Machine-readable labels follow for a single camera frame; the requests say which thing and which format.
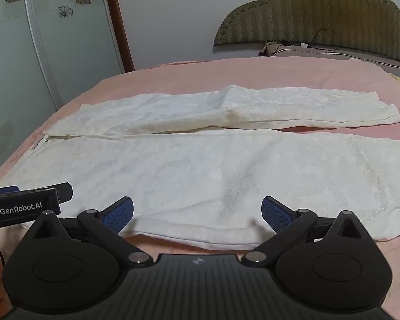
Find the white fleece pants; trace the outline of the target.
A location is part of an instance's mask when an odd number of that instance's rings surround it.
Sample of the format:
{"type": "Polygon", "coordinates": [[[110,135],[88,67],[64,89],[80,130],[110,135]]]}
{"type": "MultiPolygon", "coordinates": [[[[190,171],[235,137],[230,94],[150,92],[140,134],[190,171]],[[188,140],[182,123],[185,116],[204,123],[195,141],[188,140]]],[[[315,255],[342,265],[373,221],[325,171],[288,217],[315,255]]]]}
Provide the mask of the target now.
{"type": "Polygon", "coordinates": [[[270,235],[264,197],[321,216],[356,213],[378,241],[400,235],[400,140],[341,127],[400,122],[372,93],[306,87],[144,94],[96,105],[46,130],[0,180],[69,183],[65,216],[134,201],[127,233],[245,250],[270,235]]]}

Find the glass wardrobe door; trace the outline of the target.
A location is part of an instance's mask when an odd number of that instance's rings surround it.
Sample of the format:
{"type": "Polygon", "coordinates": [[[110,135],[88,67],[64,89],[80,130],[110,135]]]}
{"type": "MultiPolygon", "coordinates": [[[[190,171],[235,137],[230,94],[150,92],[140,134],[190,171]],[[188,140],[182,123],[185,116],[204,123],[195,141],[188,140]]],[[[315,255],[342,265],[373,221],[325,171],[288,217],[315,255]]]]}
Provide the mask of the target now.
{"type": "Polygon", "coordinates": [[[123,71],[106,0],[0,0],[0,167],[53,113],[123,71]]]}

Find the pink bed blanket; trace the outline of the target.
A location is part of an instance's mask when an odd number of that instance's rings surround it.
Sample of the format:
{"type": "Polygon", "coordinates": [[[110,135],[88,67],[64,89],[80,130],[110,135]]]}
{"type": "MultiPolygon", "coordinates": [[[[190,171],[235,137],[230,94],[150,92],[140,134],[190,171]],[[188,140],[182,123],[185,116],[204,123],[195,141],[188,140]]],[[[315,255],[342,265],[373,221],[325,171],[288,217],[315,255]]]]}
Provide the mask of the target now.
{"type": "MultiPolygon", "coordinates": [[[[377,92],[382,101],[393,103],[400,112],[400,83],[380,67],[359,60],[337,61],[309,57],[253,57],[216,61],[180,62],[142,69],[104,79],[91,90],[64,105],[35,130],[0,167],[0,180],[23,153],[38,143],[44,130],[75,111],[82,104],[128,98],[143,93],[197,93],[219,90],[228,85],[262,89],[267,87],[310,87],[377,92]]],[[[368,137],[400,139],[400,123],[350,130],[368,137]]],[[[130,243],[152,254],[212,254],[183,244],[137,235],[127,237],[130,243]]],[[[390,294],[385,310],[400,319],[400,237],[378,243],[393,269],[390,294]]]]}

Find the brown pillow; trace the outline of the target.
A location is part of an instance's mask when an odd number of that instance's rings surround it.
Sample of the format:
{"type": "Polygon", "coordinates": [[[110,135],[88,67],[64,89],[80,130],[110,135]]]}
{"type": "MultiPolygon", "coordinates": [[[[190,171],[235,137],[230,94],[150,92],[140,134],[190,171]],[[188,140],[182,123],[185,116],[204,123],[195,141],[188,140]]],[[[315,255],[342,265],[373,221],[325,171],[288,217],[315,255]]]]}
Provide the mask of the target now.
{"type": "Polygon", "coordinates": [[[258,56],[307,56],[323,59],[348,60],[357,59],[380,66],[385,71],[400,73],[400,60],[391,59],[380,54],[373,54],[353,49],[310,46],[306,43],[283,44],[267,41],[258,56]]]}

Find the olive upholstered headboard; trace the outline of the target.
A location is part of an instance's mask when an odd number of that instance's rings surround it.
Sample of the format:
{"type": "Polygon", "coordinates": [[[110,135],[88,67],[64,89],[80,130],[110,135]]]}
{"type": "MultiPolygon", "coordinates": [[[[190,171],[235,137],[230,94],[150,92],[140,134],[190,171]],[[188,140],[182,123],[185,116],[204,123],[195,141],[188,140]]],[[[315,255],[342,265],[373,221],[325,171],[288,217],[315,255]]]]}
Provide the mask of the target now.
{"type": "Polygon", "coordinates": [[[256,0],[234,9],[216,46],[289,41],[400,60],[400,10],[390,0],[256,0]]]}

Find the brown wooden door frame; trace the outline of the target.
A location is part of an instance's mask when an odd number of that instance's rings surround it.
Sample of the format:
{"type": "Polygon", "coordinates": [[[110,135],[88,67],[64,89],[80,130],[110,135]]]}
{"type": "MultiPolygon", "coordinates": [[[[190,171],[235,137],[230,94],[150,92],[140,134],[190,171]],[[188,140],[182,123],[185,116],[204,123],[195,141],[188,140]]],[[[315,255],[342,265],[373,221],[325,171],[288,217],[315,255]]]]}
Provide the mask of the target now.
{"type": "Polygon", "coordinates": [[[115,37],[118,53],[123,65],[124,72],[131,72],[135,70],[134,62],[132,60],[129,43],[126,38],[126,30],[124,28],[123,18],[121,15],[121,8],[118,0],[106,0],[109,10],[110,20],[113,26],[113,34],[115,37]]]}

